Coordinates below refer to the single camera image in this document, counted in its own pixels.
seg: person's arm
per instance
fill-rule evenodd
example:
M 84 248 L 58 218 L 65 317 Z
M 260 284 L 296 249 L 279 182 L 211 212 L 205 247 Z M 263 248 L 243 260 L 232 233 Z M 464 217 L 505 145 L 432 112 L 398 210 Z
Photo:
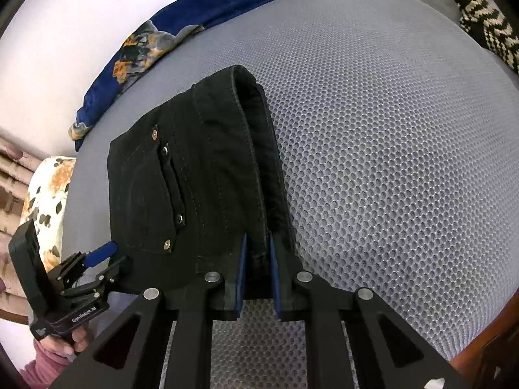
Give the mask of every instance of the person's arm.
M 88 346 L 87 330 L 80 327 L 72 332 L 74 347 L 59 337 L 47 336 L 40 342 L 34 341 L 36 358 L 20 370 L 20 374 L 31 389 L 46 389 L 70 363 L 67 355 L 82 352 Z

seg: folded black pants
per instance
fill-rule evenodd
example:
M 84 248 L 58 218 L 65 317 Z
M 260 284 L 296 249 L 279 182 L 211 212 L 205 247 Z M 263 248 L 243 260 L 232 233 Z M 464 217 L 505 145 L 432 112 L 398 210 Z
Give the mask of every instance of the folded black pants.
M 108 181 L 111 261 L 130 259 L 119 290 L 183 287 L 245 233 L 247 281 L 266 286 L 269 232 L 293 250 L 272 119 L 245 67 L 206 77 L 113 140 Z

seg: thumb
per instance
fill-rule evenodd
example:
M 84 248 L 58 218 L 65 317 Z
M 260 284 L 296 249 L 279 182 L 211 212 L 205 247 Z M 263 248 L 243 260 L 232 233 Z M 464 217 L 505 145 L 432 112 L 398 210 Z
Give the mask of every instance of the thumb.
M 47 351 L 53 352 L 54 354 L 58 354 L 62 357 L 66 355 L 72 355 L 74 353 L 72 347 L 60 337 L 46 336 L 40 341 L 40 344 L 42 344 L 43 348 L 45 348 Z

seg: metal rivet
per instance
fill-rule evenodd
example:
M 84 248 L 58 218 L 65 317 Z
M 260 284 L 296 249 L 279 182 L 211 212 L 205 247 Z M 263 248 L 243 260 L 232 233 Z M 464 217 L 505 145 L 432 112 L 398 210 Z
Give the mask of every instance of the metal rivet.
M 218 272 L 207 272 L 204 277 L 207 282 L 218 282 L 220 278 L 221 276 Z
M 160 292 L 157 288 L 148 288 L 144 291 L 144 298 L 146 298 L 146 300 L 155 300 L 159 294 Z
M 310 272 L 302 271 L 297 274 L 297 280 L 299 282 L 310 282 L 313 276 Z
M 373 298 L 373 292 L 369 288 L 361 288 L 359 292 L 357 292 L 359 298 L 363 300 L 370 300 Z

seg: blue blanket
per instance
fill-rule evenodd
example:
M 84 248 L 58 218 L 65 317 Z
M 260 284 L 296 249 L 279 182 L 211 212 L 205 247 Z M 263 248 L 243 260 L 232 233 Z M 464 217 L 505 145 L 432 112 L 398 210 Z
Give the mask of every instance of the blue blanket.
M 143 23 L 94 80 L 68 134 L 81 147 L 115 99 L 164 54 L 194 33 L 218 25 L 272 0 L 177 0 Z

